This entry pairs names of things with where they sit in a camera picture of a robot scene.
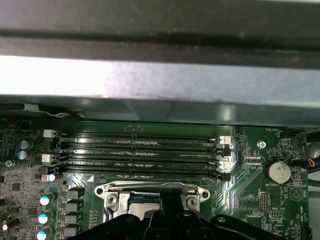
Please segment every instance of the electrolytic capacitor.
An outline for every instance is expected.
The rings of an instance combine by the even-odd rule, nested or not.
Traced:
[[[38,217],[38,221],[41,224],[46,224],[52,217],[54,216],[54,212],[51,210],[47,210],[44,213],[40,214]]]
[[[52,228],[50,226],[45,226],[36,234],[36,239],[45,240],[48,239],[52,233]]]
[[[20,160],[27,159],[28,160],[28,159],[32,158],[32,155],[33,155],[33,153],[30,150],[21,150],[18,152],[18,159],[20,159]]]
[[[34,146],[34,142],[31,140],[21,140],[18,146],[22,150],[31,149]]]
[[[3,231],[8,231],[9,229],[14,228],[15,226],[19,225],[21,223],[21,219],[19,217],[15,217],[14,219],[5,222],[2,225],[2,230]]]
[[[4,198],[0,199],[0,207],[6,205],[6,200]]]
[[[53,182],[59,178],[59,174],[57,173],[52,173],[48,175],[48,181]]]
[[[40,198],[40,204],[42,206],[47,206],[53,200],[55,200],[55,195],[52,192],[48,192],[46,195]]]

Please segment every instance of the ram slot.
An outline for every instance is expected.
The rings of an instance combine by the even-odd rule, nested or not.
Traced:
[[[208,163],[176,163],[176,162],[148,162],[148,161],[119,161],[119,160],[74,160],[60,161],[61,165],[93,166],[93,167],[121,167],[121,168],[148,168],[148,169],[188,169],[188,170],[210,170],[213,169]]]
[[[210,148],[217,144],[208,141],[196,140],[170,140],[170,139],[136,139],[136,138],[114,138],[114,137],[62,137],[61,143],[69,144],[109,144],[109,145],[128,145],[139,147],[189,147],[189,148]]]
[[[69,154],[64,157],[69,161],[73,160],[85,160],[85,161],[96,161],[96,160],[117,160],[117,161],[140,161],[140,162],[165,162],[165,163],[198,163],[206,164],[208,163],[208,158],[184,158],[184,157],[141,157],[141,156],[108,156],[108,155],[78,155]]]
[[[197,152],[207,152],[210,150],[209,147],[203,146],[161,146],[161,145],[119,145],[119,144],[101,144],[101,143],[68,143],[67,146],[62,145],[61,147],[68,148],[113,148],[113,149],[159,149],[159,150],[177,150],[177,151],[197,151]]]
[[[208,158],[213,156],[208,152],[199,151],[162,151],[142,149],[114,149],[114,148],[76,148],[62,149],[62,154],[80,155],[111,155],[111,156],[134,156],[134,157],[172,157],[172,158]]]
[[[148,134],[148,133],[100,133],[100,132],[90,132],[90,131],[79,131],[79,132],[71,132],[68,134],[68,138],[127,138],[127,139],[137,139],[137,140],[145,140],[152,139],[153,141],[189,141],[189,142],[202,142],[208,143],[208,136],[189,136],[189,135],[167,135],[167,134]]]
[[[66,172],[110,172],[118,174],[161,174],[161,175],[185,175],[185,176],[207,176],[212,177],[217,175],[214,170],[201,170],[201,169],[150,169],[150,168],[138,168],[138,167],[98,167],[98,166],[59,166],[59,169]]]

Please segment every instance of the motherboard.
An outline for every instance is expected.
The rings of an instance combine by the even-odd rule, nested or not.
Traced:
[[[159,209],[156,195],[104,194],[136,183],[191,189],[185,208],[207,221],[225,214],[309,239],[308,166],[291,145],[299,130],[63,119],[0,126],[0,240],[75,236],[122,214],[121,194],[129,194],[122,211],[143,218]]]

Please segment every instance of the wire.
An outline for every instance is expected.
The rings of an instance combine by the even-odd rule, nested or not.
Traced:
[[[309,163],[309,166],[312,168],[316,166],[316,163],[311,158],[308,159],[308,163]]]
[[[84,116],[80,116],[72,111],[66,111],[65,108],[55,106],[44,106],[37,104],[24,104],[24,103],[7,103],[0,104],[0,111],[28,111],[32,113],[45,113],[51,117],[64,118],[67,116],[73,116],[81,120],[86,119]]]
[[[308,179],[308,185],[320,188],[320,181]]]
[[[292,144],[293,148],[299,153],[299,155],[302,157],[302,159],[309,161],[308,155],[303,151],[303,149],[301,147],[299,147],[297,140],[299,138],[305,137],[309,134],[315,134],[315,133],[319,133],[319,132],[320,132],[320,127],[315,127],[315,128],[300,132],[291,139],[291,144]]]

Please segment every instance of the gray metal panel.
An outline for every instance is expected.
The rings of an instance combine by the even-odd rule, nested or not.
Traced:
[[[1,94],[319,107],[320,71],[0,56]]]
[[[2,103],[89,119],[318,126],[320,71],[0,56]]]

